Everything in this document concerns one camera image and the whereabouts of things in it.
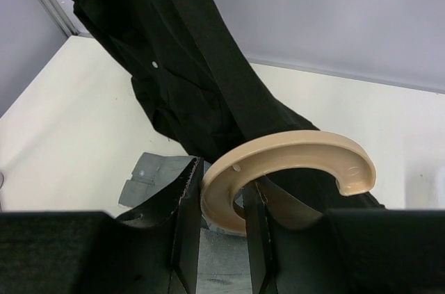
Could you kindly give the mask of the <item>black shirt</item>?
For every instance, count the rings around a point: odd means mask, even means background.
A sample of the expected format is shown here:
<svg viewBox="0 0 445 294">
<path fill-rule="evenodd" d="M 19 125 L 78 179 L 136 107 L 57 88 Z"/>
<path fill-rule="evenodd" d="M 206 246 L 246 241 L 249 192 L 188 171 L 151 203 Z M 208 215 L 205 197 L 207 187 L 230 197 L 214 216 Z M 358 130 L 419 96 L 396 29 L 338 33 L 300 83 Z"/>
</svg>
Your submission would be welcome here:
<svg viewBox="0 0 445 294">
<path fill-rule="evenodd" d="M 252 69 L 214 0 L 72 0 L 74 14 L 131 75 L 156 131 L 209 163 L 243 143 L 314 125 Z"/>
</svg>

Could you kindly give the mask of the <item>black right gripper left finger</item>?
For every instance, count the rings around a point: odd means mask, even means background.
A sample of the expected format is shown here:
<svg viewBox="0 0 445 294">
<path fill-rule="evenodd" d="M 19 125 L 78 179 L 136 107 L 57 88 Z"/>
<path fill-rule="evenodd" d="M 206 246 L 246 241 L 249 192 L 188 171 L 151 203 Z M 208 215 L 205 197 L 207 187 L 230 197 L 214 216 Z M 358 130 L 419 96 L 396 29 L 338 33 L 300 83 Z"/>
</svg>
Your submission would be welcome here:
<svg viewBox="0 0 445 294">
<path fill-rule="evenodd" d="M 201 158 L 137 207 L 1 214 L 2 293 L 194 293 Z"/>
</svg>

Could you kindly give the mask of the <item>beige plastic hanger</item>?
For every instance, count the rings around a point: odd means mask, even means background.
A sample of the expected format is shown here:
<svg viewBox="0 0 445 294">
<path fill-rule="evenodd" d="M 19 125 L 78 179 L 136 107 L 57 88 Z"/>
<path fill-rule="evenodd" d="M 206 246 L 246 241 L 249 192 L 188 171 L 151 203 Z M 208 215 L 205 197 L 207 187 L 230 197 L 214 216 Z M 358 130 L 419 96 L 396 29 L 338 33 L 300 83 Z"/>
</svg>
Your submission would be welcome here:
<svg viewBox="0 0 445 294">
<path fill-rule="evenodd" d="M 376 182 L 372 160 L 350 138 L 326 131 L 275 133 L 242 144 L 211 165 L 201 183 L 202 214 L 220 229 L 245 235 L 244 215 L 234 205 L 238 191 L 264 175 L 300 168 L 331 174 L 344 197 L 367 193 Z"/>
</svg>

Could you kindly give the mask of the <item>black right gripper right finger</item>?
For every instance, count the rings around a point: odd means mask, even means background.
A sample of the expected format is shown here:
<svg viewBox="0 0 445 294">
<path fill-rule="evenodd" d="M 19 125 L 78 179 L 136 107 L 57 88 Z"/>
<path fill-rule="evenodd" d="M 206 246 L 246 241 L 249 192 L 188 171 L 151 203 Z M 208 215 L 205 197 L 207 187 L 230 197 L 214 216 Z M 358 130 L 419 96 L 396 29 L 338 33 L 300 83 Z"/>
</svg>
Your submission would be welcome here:
<svg viewBox="0 0 445 294">
<path fill-rule="evenodd" d="M 443 293 L 444 212 L 319 213 L 269 179 L 243 189 L 254 293 Z"/>
</svg>

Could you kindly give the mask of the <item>grey shirt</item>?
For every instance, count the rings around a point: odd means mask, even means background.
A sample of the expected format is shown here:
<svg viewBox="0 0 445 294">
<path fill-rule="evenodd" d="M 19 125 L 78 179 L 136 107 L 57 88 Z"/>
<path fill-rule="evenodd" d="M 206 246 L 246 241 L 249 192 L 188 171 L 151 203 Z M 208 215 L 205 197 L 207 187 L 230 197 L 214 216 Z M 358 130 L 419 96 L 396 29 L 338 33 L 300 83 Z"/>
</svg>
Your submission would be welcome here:
<svg viewBox="0 0 445 294">
<path fill-rule="evenodd" d="M 142 204 L 173 182 L 192 156 L 143 153 L 118 200 L 121 208 Z M 202 219 L 197 293 L 251 293 L 252 284 L 245 237 L 217 228 Z"/>
</svg>

